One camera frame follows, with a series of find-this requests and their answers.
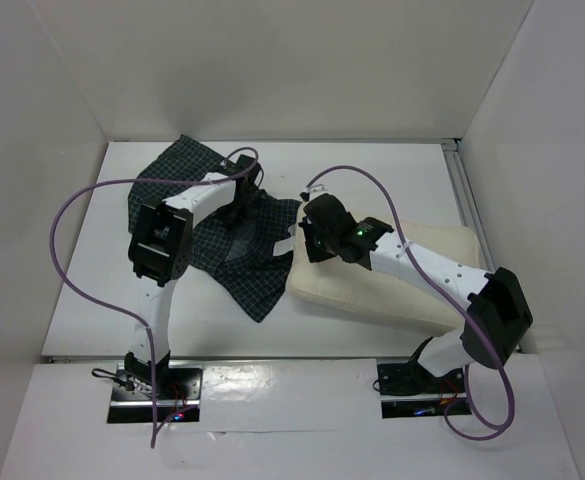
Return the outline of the dark checkered pillowcase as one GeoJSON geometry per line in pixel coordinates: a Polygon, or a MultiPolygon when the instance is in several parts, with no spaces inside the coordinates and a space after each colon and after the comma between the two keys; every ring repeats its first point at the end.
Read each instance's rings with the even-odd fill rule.
{"type": "MultiPolygon", "coordinates": [[[[222,164],[224,157],[202,143],[181,136],[142,170],[141,179],[200,181],[222,164]]],[[[193,231],[190,265],[225,288],[255,322],[262,322],[285,291],[293,254],[274,253],[275,244],[290,237],[301,203],[277,199],[258,188],[237,221],[219,212],[193,231]]]]}

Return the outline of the cream white pillow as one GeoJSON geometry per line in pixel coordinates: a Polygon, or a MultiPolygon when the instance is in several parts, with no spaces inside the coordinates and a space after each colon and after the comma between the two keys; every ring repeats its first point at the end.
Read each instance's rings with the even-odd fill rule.
{"type": "MultiPolygon", "coordinates": [[[[479,240],[468,227],[428,226],[403,220],[406,237],[470,267],[480,266],[479,240]]],[[[301,227],[295,228],[286,292],[298,300],[363,317],[369,323],[402,323],[438,334],[460,328],[462,316],[447,302],[389,275],[347,264],[339,258],[310,263],[301,227]]]]}

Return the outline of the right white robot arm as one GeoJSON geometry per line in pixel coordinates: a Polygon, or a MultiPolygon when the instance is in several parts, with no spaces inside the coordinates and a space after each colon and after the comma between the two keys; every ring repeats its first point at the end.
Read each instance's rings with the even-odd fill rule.
{"type": "Polygon", "coordinates": [[[477,363],[505,366],[532,324],[517,276],[489,272],[413,242],[375,217],[356,219],[332,194],[301,207],[288,290],[302,300],[429,328],[410,356],[406,382],[432,391],[477,363]]]}

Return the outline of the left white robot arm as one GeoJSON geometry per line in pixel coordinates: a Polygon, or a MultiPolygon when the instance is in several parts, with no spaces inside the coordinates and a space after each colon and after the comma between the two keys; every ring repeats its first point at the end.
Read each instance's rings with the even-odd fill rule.
{"type": "Polygon", "coordinates": [[[124,369],[135,389],[148,399],[169,387],[168,326],[178,280],[190,265],[194,230],[216,213],[233,221],[257,190],[260,166],[255,155],[223,160],[198,181],[188,181],[174,194],[140,207],[128,248],[137,278],[136,315],[132,344],[124,369]]]}

